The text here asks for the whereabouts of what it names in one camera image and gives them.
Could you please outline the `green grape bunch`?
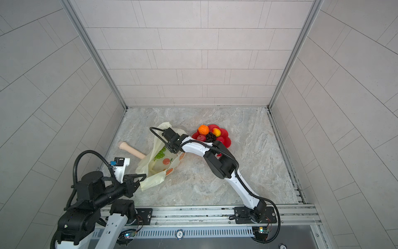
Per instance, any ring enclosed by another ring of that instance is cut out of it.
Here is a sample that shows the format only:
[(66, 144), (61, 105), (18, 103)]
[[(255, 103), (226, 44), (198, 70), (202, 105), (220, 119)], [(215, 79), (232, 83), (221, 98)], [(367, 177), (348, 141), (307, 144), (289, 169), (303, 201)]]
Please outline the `green grape bunch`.
[(153, 158), (154, 161), (160, 160), (165, 157), (166, 147), (164, 146)]

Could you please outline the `cream plastic fruit bag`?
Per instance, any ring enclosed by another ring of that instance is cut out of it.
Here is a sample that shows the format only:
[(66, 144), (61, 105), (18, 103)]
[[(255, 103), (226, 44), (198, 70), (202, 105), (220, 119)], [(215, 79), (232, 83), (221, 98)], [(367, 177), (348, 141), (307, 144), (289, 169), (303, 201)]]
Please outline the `cream plastic fruit bag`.
[(164, 146), (165, 144), (155, 135), (152, 151), (138, 163), (135, 173), (147, 174), (147, 178), (140, 182), (142, 191), (160, 185), (183, 161), (185, 153), (173, 154), (168, 149), (164, 158), (154, 161), (153, 158)]

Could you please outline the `pink strawberry fruit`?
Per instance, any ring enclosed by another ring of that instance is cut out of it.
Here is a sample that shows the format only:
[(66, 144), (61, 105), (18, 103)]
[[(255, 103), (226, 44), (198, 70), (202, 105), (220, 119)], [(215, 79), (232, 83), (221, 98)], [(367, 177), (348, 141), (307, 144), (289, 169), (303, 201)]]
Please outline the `pink strawberry fruit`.
[(197, 140), (198, 140), (198, 141), (201, 141), (201, 142), (206, 142), (206, 141), (207, 141), (207, 136), (206, 136), (206, 135), (200, 134), (200, 135), (197, 137)]

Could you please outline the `orange tangerine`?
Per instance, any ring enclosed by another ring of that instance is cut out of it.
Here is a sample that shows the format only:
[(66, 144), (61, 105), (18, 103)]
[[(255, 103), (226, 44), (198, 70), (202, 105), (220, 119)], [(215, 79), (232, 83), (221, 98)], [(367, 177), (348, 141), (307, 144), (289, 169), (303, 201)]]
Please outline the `orange tangerine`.
[(206, 125), (201, 125), (201, 126), (198, 128), (198, 133), (199, 133), (200, 135), (208, 135), (209, 132), (210, 132), (210, 129), (209, 129), (209, 127), (206, 126)]

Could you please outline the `black grape bunch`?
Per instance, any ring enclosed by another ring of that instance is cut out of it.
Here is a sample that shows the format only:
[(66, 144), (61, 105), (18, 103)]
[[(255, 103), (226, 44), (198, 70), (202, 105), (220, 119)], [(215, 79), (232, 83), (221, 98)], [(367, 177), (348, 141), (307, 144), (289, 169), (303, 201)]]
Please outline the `black grape bunch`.
[(205, 140), (206, 143), (213, 143), (213, 142), (215, 142), (217, 140), (217, 137), (211, 132), (209, 132), (205, 136), (205, 138), (206, 138), (206, 140)]

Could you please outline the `yellow red mango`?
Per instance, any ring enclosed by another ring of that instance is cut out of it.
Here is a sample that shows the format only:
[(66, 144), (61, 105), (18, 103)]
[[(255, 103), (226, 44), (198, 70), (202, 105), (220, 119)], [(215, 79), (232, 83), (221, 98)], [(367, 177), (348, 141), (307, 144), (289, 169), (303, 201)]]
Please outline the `yellow red mango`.
[(217, 138), (220, 137), (222, 134), (220, 128), (217, 128), (217, 127), (214, 127), (211, 132)]

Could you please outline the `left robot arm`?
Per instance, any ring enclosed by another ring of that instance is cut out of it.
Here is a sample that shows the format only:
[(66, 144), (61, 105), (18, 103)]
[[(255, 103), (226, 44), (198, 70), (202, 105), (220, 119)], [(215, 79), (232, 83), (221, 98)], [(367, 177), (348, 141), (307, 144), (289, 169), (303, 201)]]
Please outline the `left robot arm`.
[(99, 246), (104, 249), (113, 248), (123, 227), (139, 220), (131, 197), (146, 176), (128, 174), (119, 182), (115, 177), (105, 177), (101, 171), (84, 175), (74, 184), (78, 200), (67, 207), (60, 217), (50, 248), (88, 248), (97, 223), (105, 226)]

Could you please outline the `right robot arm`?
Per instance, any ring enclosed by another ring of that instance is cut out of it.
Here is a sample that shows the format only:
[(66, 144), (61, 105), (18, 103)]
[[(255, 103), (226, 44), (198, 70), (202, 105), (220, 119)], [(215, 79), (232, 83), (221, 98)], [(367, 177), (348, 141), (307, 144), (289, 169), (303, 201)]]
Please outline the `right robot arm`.
[(150, 128), (171, 153), (192, 153), (205, 159), (212, 173), (226, 180), (242, 199), (244, 206), (249, 210), (249, 218), (259, 223), (265, 218), (267, 204), (247, 186), (241, 176), (239, 164), (229, 150), (219, 141), (205, 143), (186, 134), (178, 134), (172, 128)]

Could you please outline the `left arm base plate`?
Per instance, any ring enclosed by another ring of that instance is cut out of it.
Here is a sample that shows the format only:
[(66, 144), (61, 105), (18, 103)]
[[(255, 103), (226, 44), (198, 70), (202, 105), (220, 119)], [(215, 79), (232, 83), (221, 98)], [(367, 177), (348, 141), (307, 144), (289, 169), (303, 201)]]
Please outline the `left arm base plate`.
[(136, 217), (133, 220), (132, 226), (148, 226), (151, 223), (152, 208), (136, 208)]

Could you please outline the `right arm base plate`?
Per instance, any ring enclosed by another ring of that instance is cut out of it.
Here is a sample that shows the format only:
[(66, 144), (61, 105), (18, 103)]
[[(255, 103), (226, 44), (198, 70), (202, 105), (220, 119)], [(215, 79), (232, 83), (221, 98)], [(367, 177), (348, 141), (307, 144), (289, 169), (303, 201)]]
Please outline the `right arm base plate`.
[(258, 212), (245, 206), (235, 207), (235, 222), (237, 224), (276, 224), (277, 216), (273, 207), (267, 206), (263, 211)]

